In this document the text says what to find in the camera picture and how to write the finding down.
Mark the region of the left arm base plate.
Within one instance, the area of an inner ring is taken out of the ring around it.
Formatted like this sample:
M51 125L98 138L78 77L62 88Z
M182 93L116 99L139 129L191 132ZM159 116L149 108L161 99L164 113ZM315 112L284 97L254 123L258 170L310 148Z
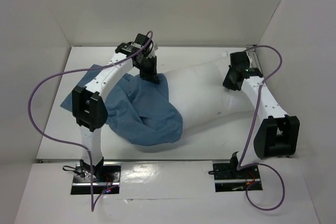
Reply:
M73 172L71 184L71 195L90 195L90 174L76 163L74 167L69 166ZM121 164L107 162L103 165L102 174L93 178L93 194L119 194L120 191Z

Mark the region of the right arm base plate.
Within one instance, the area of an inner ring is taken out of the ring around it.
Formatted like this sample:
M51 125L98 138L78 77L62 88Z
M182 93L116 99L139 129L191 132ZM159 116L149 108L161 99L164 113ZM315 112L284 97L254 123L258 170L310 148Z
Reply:
M262 190L260 173L257 166L240 171L232 170L230 163L213 163L213 170L208 172L214 177L215 191L237 192L249 190Z

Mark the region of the white pillow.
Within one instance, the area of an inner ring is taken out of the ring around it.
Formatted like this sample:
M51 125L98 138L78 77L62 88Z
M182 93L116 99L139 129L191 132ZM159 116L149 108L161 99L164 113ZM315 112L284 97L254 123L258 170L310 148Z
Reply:
M158 159L206 159L241 151L254 108L243 92L223 87L228 65L229 58L221 57L165 72L169 101L183 119L182 137L138 150Z

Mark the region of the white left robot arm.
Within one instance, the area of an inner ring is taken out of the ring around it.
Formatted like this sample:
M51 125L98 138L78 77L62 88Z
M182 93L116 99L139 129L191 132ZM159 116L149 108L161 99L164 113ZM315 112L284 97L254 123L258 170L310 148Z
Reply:
M109 63L83 87L71 92L72 114L79 125L81 143L87 147L80 167L91 181L103 177L104 158L101 152L101 128L107 121L106 98L119 80L132 68L139 69L140 78L158 84L157 57L152 31L137 34L134 41L123 42L115 50Z

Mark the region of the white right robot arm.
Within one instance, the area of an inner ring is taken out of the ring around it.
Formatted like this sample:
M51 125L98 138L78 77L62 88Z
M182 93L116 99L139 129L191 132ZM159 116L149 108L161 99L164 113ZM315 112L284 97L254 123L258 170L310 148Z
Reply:
M242 177L248 168L265 159L296 152L300 121L279 105L261 71L251 66L247 52L230 54L223 86L244 93L255 109L244 149L234 152L230 159L229 172L233 177Z

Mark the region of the blue pillowcase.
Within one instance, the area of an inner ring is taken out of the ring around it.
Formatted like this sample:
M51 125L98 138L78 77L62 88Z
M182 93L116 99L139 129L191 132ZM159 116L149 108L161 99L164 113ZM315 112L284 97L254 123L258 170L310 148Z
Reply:
M126 73L106 98L106 125L131 144L175 143L182 136L183 119L169 101L166 76L158 78L155 84Z

